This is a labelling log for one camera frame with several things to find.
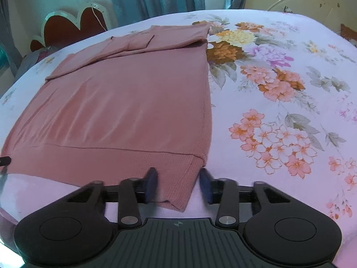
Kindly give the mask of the pink long-sleeve sweater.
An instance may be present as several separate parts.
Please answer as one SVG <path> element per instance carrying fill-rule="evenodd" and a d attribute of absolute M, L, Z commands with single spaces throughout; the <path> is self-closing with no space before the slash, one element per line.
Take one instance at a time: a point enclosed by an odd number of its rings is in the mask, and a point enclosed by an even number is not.
<path fill-rule="evenodd" d="M 5 139 L 8 174 L 72 186 L 159 174 L 184 211 L 212 133 L 207 24 L 153 26 L 67 56 Z"/>

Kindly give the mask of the pile of clothes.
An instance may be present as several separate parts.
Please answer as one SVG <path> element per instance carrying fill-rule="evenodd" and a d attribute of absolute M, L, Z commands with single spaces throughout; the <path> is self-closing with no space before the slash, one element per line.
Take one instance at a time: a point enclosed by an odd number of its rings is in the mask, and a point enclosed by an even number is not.
<path fill-rule="evenodd" d="M 15 76 L 15 82 L 24 75 L 24 73 L 26 73 L 30 68 L 32 68 L 32 66 L 36 65 L 37 63 L 39 63 L 41 60 L 45 59 L 47 56 L 55 53 L 56 51 L 58 51 L 59 49 L 56 47 L 44 47 L 44 48 L 40 48 L 39 50 L 36 50 L 34 52 L 29 53 L 28 55 L 26 55 Z"/>

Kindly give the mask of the grey left curtain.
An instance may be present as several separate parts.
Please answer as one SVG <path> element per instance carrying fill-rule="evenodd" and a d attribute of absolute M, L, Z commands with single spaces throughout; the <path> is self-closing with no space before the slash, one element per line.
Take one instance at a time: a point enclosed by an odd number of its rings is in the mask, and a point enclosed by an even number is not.
<path fill-rule="evenodd" d="M 5 51 L 13 75 L 16 76 L 22 56 L 16 48 L 12 36 L 8 0 L 1 0 L 1 47 Z"/>

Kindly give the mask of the floral pink bed sheet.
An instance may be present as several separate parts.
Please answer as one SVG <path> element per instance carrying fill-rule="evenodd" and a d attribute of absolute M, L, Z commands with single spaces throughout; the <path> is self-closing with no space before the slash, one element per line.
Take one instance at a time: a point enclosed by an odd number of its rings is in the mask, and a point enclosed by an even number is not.
<path fill-rule="evenodd" d="M 356 48 L 305 16 L 258 10 L 171 14 L 115 28 L 30 68 L 1 98 L 1 139 L 69 54 L 153 25 L 210 25 L 212 141 L 207 168 L 264 181 L 342 231 L 338 267 L 356 266 Z"/>

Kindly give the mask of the red heart-shaped headboard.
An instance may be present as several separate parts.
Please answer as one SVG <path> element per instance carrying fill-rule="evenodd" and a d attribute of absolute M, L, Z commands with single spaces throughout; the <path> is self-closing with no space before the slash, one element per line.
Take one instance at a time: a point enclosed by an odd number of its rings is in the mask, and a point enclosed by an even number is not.
<path fill-rule="evenodd" d="M 30 51 L 51 46 L 64 48 L 110 29 L 110 16 L 101 4 L 85 3 L 76 16 L 65 10 L 56 10 L 45 16 L 41 34 L 31 40 Z"/>

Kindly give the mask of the orange patterned pillow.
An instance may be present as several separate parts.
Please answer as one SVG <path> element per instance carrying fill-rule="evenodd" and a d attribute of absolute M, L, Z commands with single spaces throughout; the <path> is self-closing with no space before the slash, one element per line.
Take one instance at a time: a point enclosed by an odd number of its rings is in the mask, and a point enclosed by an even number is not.
<path fill-rule="evenodd" d="M 357 41 L 357 32 L 344 24 L 341 24 L 341 36 L 350 43 Z"/>

